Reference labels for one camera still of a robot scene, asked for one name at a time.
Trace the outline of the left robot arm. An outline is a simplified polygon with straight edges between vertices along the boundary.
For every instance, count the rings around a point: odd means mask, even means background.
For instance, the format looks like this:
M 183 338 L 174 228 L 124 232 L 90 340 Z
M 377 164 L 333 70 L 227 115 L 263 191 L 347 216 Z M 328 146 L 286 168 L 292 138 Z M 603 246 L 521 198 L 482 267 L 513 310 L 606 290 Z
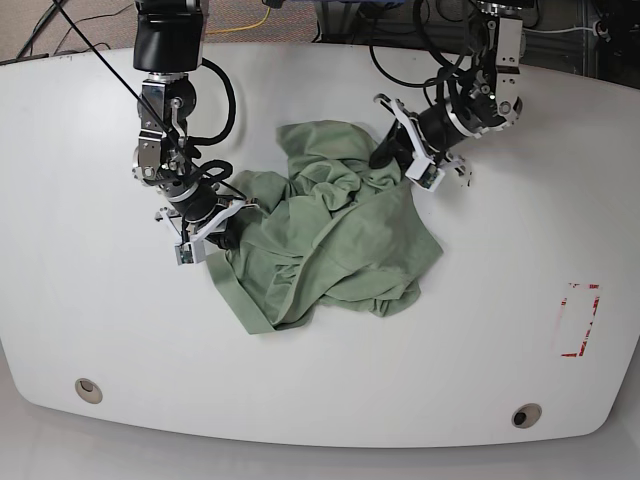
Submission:
M 519 11 L 531 1 L 464 1 L 462 11 L 463 43 L 454 61 L 442 51 L 427 33 L 422 19 L 421 1 L 412 7 L 412 23 L 427 52 L 440 66 L 437 74 L 421 83 L 408 82 L 384 70 L 369 46 L 370 58 L 387 80 L 396 85 L 420 89 L 430 88 L 435 98 L 429 108 L 417 114 L 402 111 L 409 124 L 403 125 L 396 115 L 384 140 L 371 154 L 369 165 L 382 169 L 391 161 L 408 173 L 418 161 L 418 152 L 426 154 L 427 165 L 421 176 L 434 174 L 452 161 L 451 149 L 468 138 L 479 138 L 489 131 L 500 131 L 513 125 L 522 111 L 518 94 L 523 20 Z

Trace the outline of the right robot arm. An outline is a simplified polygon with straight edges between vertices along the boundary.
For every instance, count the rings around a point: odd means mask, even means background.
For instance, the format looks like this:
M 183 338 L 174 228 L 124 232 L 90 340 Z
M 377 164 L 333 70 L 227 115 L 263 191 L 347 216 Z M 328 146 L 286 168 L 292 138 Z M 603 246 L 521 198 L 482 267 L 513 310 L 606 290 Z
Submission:
M 229 184 L 232 165 L 201 159 L 201 148 L 214 146 L 231 133 L 237 102 L 228 75 L 203 57 L 208 21 L 205 1 L 138 1 L 133 66 L 146 73 L 139 95 L 140 133 L 133 174 L 156 188 L 169 206 L 159 219 L 177 229 L 178 251 L 188 259 L 198 241 L 222 250 L 238 245 L 232 220 L 247 197 Z M 211 137 L 191 136 L 188 118 L 197 104 L 189 75 L 199 67 L 222 81 L 228 102 L 222 131 Z

